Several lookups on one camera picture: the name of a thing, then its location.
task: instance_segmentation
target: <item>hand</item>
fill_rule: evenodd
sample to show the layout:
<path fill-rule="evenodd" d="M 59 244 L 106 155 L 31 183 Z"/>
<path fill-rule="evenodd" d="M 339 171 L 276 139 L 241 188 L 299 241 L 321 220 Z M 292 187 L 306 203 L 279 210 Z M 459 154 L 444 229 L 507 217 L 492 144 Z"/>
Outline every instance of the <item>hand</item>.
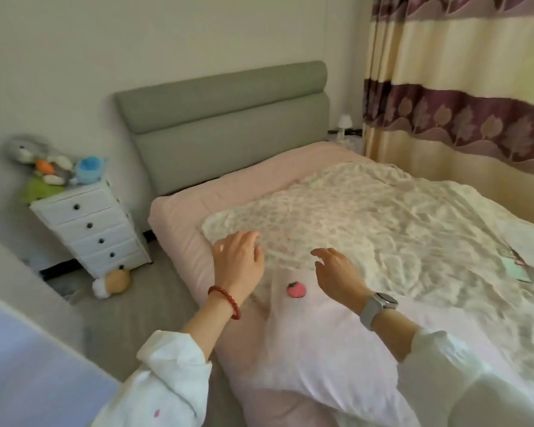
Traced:
<path fill-rule="evenodd" d="M 214 273 L 216 285 L 228 291 L 241 306 L 253 292 L 265 270 L 263 250 L 255 245 L 260 234 L 243 232 L 219 240 L 214 244 Z"/>
<path fill-rule="evenodd" d="M 357 315 L 362 313 L 368 297 L 374 292 L 368 289 L 350 259 L 333 248 L 314 249 L 310 254 L 322 259 L 314 265 L 318 286 L 324 293 Z"/>

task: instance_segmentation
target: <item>drawer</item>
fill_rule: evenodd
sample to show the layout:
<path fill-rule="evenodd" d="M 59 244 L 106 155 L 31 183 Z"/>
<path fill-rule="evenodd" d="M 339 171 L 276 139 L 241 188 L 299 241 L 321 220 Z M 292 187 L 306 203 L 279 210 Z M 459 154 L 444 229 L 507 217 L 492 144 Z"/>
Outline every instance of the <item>drawer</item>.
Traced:
<path fill-rule="evenodd" d="M 87 256 L 134 237 L 136 237 L 136 234 L 128 225 L 119 225 L 102 230 L 82 240 L 74 241 L 69 246 L 75 252 L 75 255 Z"/>
<path fill-rule="evenodd" d="M 89 271 L 93 277 L 100 278 L 104 277 L 109 271 L 117 270 L 119 268 L 132 270 L 140 265 L 146 264 L 147 262 L 149 262 L 148 257 L 142 251 L 139 251 L 124 259 L 121 259 L 120 261 L 100 265 L 97 268 L 89 267 Z"/>
<path fill-rule="evenodd" d="M 111 262 L 120 261 L 137 251 L 140 251 L 140 247 L 136 242 L 136 238 L 132 238 L 98 253 L 84 256 L 81 258 L 81 261 L 89 268 L 98 268 Z"/>
<path fill-rule="evenodd" d="M 108 208 L 111 204 L 107 193 L 96 189 L 45 205 L 39 209 L 39 213 L 51 226 L 57 226 Z"/>
<path fill-rule="evenodd" d="M 55 232 L 66 243 L 71 243 L 124 222 L 126 217 L 123 212 L 119 208 L 111 207 L 59 225 L 55 228 Z"/>

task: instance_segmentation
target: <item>white watch strap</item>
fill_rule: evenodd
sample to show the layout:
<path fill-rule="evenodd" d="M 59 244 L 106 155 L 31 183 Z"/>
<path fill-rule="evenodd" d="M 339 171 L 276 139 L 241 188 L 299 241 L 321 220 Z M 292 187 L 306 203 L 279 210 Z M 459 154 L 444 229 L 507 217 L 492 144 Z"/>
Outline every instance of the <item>white watch strap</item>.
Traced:
<path fill-rule="evenodd" d="M 368 298 L 362 313 L 360 313 L 360 322 L 370 331 L 372 330 L 372 320 L 379 312 L 384 309 L 384 305 L 377 298 L 377 295 L 373 295 Z"/>

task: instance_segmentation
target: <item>red beaded bracelet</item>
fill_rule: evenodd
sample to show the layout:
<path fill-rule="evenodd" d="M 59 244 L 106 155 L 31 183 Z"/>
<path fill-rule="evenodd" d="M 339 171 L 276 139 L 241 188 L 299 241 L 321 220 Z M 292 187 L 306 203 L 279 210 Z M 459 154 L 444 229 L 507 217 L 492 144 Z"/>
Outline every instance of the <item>red beaded bracelet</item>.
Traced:
<path fill-rule="evenodd" d="M 233 311 L 235 312 L 233 314 L 233 316 L 232 316 L 232 319 L 235 319 L 236 321 L 238 319 L 240 319 L 241 318 L 241 311 L 239 310 L 239 307 L 237 306 L 237 303 L 235 302 L 233 297 L 231 295 L 229 295 L 228 291 L 226 291 L 224 288 L 219 287 L 219 286 L 211 286 L 208 289 L 208 295 L 211 294 L 213 291 L 218 291 L 221 295 L 223 295 L 224 297 L 226 297 L 228 299 L 229 303 L 233 307 Z"/>

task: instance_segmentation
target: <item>gray floor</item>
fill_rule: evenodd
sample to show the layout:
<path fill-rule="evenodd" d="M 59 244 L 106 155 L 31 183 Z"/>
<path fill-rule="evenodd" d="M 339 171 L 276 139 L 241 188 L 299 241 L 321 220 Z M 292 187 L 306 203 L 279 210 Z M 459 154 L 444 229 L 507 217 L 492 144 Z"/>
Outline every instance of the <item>gray floor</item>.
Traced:
<path fill-rule="evenodd" d="M 89 325 L 88 357 L 120 381 L 137 368 L 136 352 L 155 330 L 178 331 L 197 309 L 158 242 L 153 241 L 149 247 L 154 263 L 131 272 L 133 284 L 124 294 L 95 299 L 91 292 L 93 279 L 85 270 L 49 282 L 62 292 L 76 292 L 71 303 Z M 212 363 L 204 426 L 245 426 L 241 407 L 214 356 Z"/>

